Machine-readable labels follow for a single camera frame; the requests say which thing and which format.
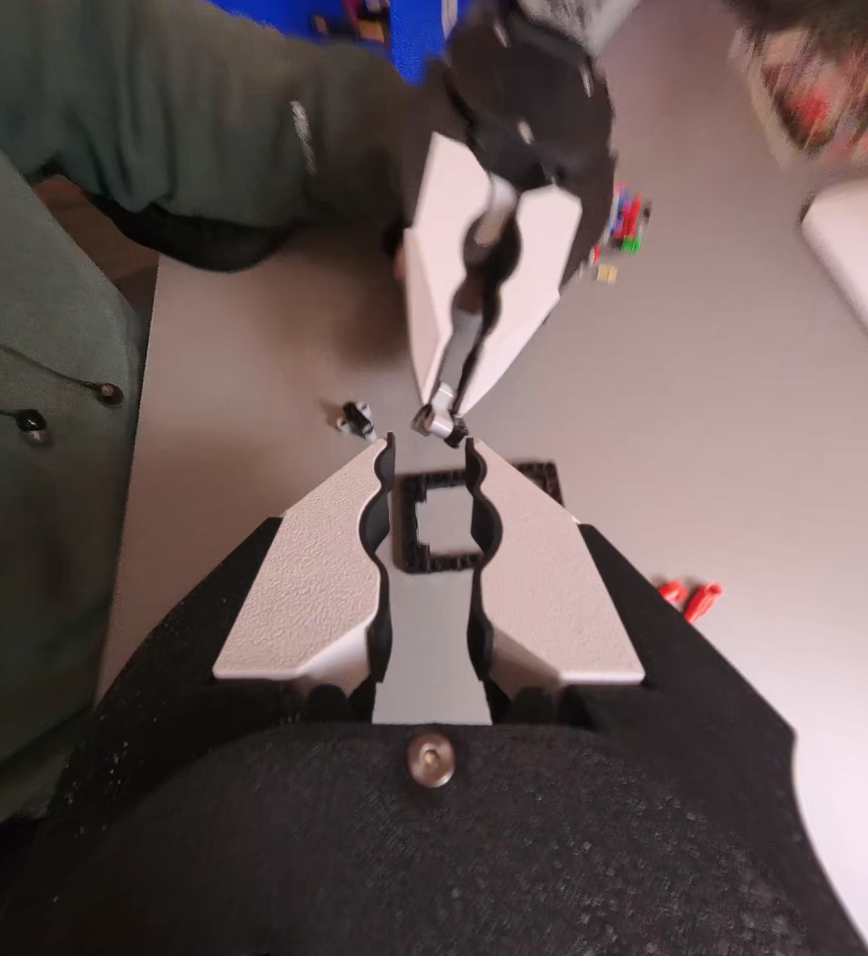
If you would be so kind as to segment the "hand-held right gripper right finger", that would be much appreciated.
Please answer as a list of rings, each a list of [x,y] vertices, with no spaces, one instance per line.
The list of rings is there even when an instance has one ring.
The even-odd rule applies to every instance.
[[[579,687],[638,687],[645,669],[580,525],[479,439],[465,446],[481,550],[467,643],[476,676],[513,705]]]

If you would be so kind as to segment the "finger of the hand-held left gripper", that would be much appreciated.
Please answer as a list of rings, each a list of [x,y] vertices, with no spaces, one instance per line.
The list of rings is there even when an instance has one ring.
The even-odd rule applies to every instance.
[[[488,174],[468,147],[431,135],[414,216],[402,239],[409,351],[421,404],[432,400],[454,334],[455,306],[482,315],[485,271],[469,272],[468,234],[485,210]]]
[[[483,326],[464,374],[456,413],[465,417],[517,359],[560,298],[582,215],[557,185],[527,192],[483,278]]]

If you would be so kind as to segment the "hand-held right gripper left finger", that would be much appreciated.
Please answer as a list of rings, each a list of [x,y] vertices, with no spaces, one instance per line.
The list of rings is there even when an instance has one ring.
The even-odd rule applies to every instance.
[[[395,440],[378,439],[285,511],[212,668],[221,682],[341,696],[373,717],[392,653],[390,530]]]

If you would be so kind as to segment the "pile of small lego pieces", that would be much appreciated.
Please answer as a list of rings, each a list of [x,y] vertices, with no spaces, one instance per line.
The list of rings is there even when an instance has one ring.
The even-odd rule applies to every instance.
[[[619,266],[620,256],[639,254],[652,209],[643,193],[631,190],[625,182],[615,182],[606,226],[588,259],[595,281],[599,264]]]

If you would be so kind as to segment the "black rectangular lego frame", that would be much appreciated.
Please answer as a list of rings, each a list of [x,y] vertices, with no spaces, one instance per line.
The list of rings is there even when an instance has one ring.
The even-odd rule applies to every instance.
[[[536,486],[563,504],[559,470],[552,460],[516,462],[514,468]],[[466,551],[435,552],[419,533],[418,510],[435,491],[466,486],[465,469],[438,470],[403,474],[397,478],[395,500],[399,519],[398,558],[395,560],[409,575],[464,572],[473,569],[481,556],[479,546]]]

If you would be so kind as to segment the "red lego axle pin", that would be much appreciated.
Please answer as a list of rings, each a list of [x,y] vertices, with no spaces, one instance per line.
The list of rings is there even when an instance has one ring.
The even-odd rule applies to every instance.
[[[683,617],[695,624],[716,605],[724,594],[724,588],[716,582],[705,583],[695,589],[683,608]]]

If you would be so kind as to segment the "grey lego connector assembly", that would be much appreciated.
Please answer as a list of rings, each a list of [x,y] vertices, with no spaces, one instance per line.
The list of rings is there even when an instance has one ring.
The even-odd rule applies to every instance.
[[[426,437],[434,437],[450,448],[467,438],[464,419],[455,410],[457,395],[446,383],[439,383],[432,398],[417,413],[412,428]]]

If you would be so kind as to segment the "person's left forearm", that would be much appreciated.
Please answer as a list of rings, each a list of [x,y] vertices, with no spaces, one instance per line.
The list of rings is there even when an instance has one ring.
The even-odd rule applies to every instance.
[[[418,104],[376,52],[206,2],[0,2],[0,150],[132,212],[387,225]]]

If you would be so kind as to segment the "lego instruction booklet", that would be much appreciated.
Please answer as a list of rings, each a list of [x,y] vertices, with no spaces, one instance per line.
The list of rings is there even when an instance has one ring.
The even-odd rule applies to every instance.
[[[730,57],[780,164],[868,168],[868,34],[748,26]]]

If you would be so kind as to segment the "large blue storage bin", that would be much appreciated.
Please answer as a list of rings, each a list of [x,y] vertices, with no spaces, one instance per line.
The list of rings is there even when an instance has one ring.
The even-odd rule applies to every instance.
[[[384,57],[417,84],[468,13],[470,1],[215,1],[233,16],[320,46],[347,45]]]

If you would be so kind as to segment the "green sweatshirt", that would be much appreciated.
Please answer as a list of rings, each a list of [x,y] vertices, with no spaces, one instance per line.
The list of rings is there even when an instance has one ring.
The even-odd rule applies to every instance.
[[[0,825],[40,814],[92,706],[137,422],[143,324],[0,150],[0,341],[109,381],[117,408],[0,351],[0,407],[38,408],[50,448],[0,418]]]

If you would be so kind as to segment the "black wired earphones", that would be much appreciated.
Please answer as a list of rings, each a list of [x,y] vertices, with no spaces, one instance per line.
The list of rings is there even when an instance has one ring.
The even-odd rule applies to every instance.
[[[51,376],[57,380],[91,392],[94,399],[106,408],[117,408],[125,400],[123,390],[115,383],[109,381],[91,381],[78,376],[67,375],[2,341],[0,341],[0,351],[38,370],[46,376]],[[51,430],[45,416],[38,408],[6,409],[0,407],[0,418],[11,421],[21,439],[23,439],[28,446],[32,448],[51,447]]]

